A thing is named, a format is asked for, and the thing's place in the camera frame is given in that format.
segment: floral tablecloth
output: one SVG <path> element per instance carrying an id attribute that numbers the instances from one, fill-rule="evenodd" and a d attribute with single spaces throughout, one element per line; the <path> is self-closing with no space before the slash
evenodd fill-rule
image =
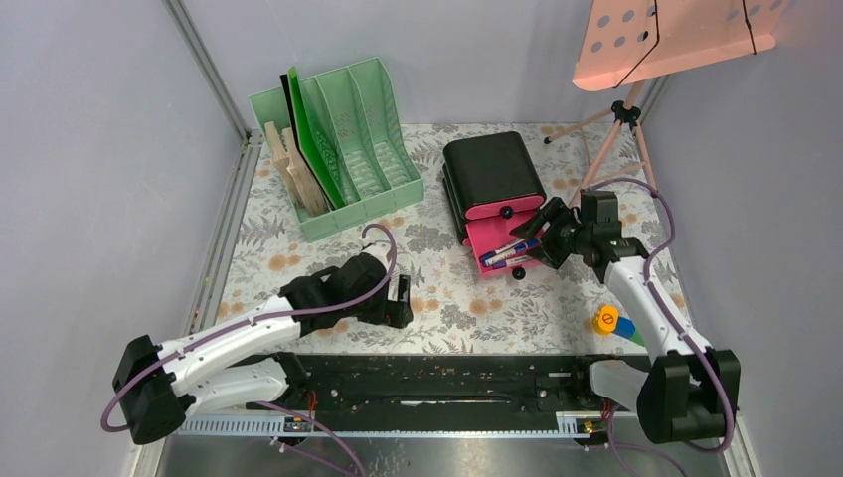
<path id="1" fill-rule="evenodd" d="M 597 335 L 590 318 L 603 304 L 619 306 L 578 257 L 559 270 L 531 268 L 527 277 L 508 274 L 480 279 L 471 250 L 457 243 L 441 186 L 442 147 L 463 138 L 516 130 L 524 137 L 548 196 L 568 201 L 588 166 L 579 133 L 546 145 L 561 126 L 542 124 L 404 125 L 407 150 L 424 179 L 424 200 L 378 220 L 395 234 L 401 273 L 412 278 L 414 322 L 404 330 L 376 327 L 354 319 L 340 321 L 277 350 L 300 353 L 645 353 L 623 339 Z M 586 129 L 593 155 L 608 124 Z M 638 160 L 634 138 L 624 130 L 602 172 Z M 643 174 L 633 176 L 643 179 Z M 648 194 L 634 186 L 612 188 L 619 198 L 624 234 L 653 249 L 666 237 Z M 363 226 L 307 243 L 287 193 L 269 164 L 263 145 L 246 213 L 229 270 L 218 322 L 264 301 L 292 278 L 329 265 L 342 265 L 360 251 Z M 669 252 L 655 271 L 671 298 L 685 310 Z"/>

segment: white gear rack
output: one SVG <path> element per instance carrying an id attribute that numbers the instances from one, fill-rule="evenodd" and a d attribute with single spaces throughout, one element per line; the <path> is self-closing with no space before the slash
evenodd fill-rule
<path id="1" fill-rule="evenodd" d="M 309 432 L 287 432 L 284 424 L 290 416 L 267 414 L 202 414 L 189 417 L 177 431 L 182 435 L 217 435 L 245 437 L 327 437 L 320 430 Z M 556 413 L 558 430 L 490 430 L 490 431 L 334 431 L 340 437 L 401 437 L 401 438 L 477 438 L 477 439 L 553 439 L 588 438 L 586 433 L 577 433 L 577 419 L 583 416 Z M 589 415 L 599 419 L 599 414 Z"/>

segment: yellow cap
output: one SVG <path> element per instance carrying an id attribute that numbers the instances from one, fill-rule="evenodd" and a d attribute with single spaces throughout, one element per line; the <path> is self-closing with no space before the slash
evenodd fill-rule
<path id="1" fill-rule="evenodd" d="M 611 305 L 603 305 L 600 311 L 594 315 L 594 330 L 602 336 L 610 335 L 617 328 L 617 317 L 620 314 L 617 308 Z"/>

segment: pink panel with holes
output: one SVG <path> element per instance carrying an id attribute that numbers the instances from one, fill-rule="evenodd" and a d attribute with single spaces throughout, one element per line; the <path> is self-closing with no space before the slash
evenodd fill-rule
<path id="1" fill-rule="evenodd" d="M 785 0 L 747 0 L 756 50 L 775 46 L 772 29 Z M 623 83 L 669 75 L 751 55 L 741 0 L 660 0 L 661 41 Z M 594 0 L 574 84 L 588 91 L 615 87 L 656 42 L 653 0 Z"/>

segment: pen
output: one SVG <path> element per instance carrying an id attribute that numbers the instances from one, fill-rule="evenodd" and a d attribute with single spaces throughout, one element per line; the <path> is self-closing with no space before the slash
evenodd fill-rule
<path id="1" fill-rule="evenodd" d="M 524 239 L 523 239 L 523 238 L 516 238 L 516 239 L 514 239 L 514 240 L 510 241 L 509 243 L 507 243 L 507 244 L 505 244 L 505 245 L 501 246 L 500 248 L 497 248 L 497 249 L 494 249 L 494 250 L 492 250 L 492 251 L 488 251 L 488 252 L 486 252 L 486 253 L 483 253 L 482 255 L 480 255 L 480 261 L 481 261 L 481 262 L 486 261 L 486 260 L 488 260 L 489 258 L 491 258 L 491 257 L 493 257 L 493 256 L 495 256 L 495 255 L 497 255 L 498 253 L 500 253 L 500 252 L 502 252 L 502 251 L 506 251 L 506 250 L 508 250 L 508 249 L 512 248 L 513 246 L 515 246 L 515 245 L 517 245 L 517 244 L 521 243 L 522 241 L 524 241 Z"/>
<path id="2" fill-rule="evenodd" d="M 517 255 L 518 253 L 521 253 L 522 251 L 524 251 L 528 248 L 532 248 L 532 247 L 534 247 L 538 244 L 539 244 L 539 240 L 537 238 L 530 238 L 529 240 L 518 243 L 514 247 L 512 247 L 508 250 L 504 250 L 503 252 L 492 256 L 491 258 L 486 258 L 485 264 L 486 264 L 486 266 L 491 266 L 495 263 L 500 262 L 501 260 L 509 258 L 510 256 L 513 256 L 513 255 Z"/>
<path id="3" fill-rule="evenodd" d="M 491 266 L 492 266 L 492 269 L 497 270 L 497 269 L 503 268 L 505 266 L 519 265 L 521 263 L 526 263 L 528 261 L 533 261 L 533 260 L 535 260 L 535 258 L 533 258 L 532 256 L 524 255 L 524 256 L 518 256 L 516 258 L 510 258 L 508 260 L 498 261 L 497 263 L 495 263 Z"/>

